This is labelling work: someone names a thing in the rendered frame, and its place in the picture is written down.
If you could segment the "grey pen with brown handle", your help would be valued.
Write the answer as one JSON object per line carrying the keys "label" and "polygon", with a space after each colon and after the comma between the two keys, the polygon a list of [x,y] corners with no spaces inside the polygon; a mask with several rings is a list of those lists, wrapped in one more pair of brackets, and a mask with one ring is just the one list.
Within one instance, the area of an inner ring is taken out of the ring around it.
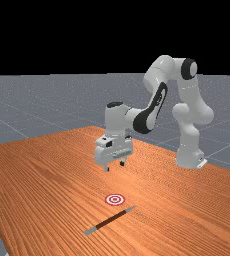
{"label": "grey pen with brown handle", "polygon": [[125,214],[131,212],[131,211],[132,211],[134,208],[136,208],[136,207],[137,207],[137,206],[131,206],[131,207],[129,207],[129,208],[126,208],[126,209],[120,211],[119,213],[117,213],[117,214],[115,214],[115,215],[113,215],[113,216],[107,218],[106,220],[104,220],[104,221],[100,222],[99,224],[97,224],[97,225],[91,227],[90,229],[85,230],[85,231],[83,232],[83,234],[84,234],[85,236],[88,236],[88,235],[94,233],[95,231],[97,231],[97,230],[103,228],[104,226],[106,226],[107,224],[111,223],[112,221],[114,221],[114,220],[116,220],[116,219],[122,217],[123,215],[125,215]]}

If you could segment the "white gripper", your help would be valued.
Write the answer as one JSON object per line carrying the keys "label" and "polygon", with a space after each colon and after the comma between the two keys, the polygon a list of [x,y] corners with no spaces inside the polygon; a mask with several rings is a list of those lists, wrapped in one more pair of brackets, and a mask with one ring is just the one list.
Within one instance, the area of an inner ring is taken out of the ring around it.
{"label": "white gripper", "polygon": [[129,133],[121,135],[103,135],[95,141],[95,162],[104,166],[104,171],[109,172],[108,164],[120,159],[120,166],[125,166],[128,156],[133,154],[133,141]]}

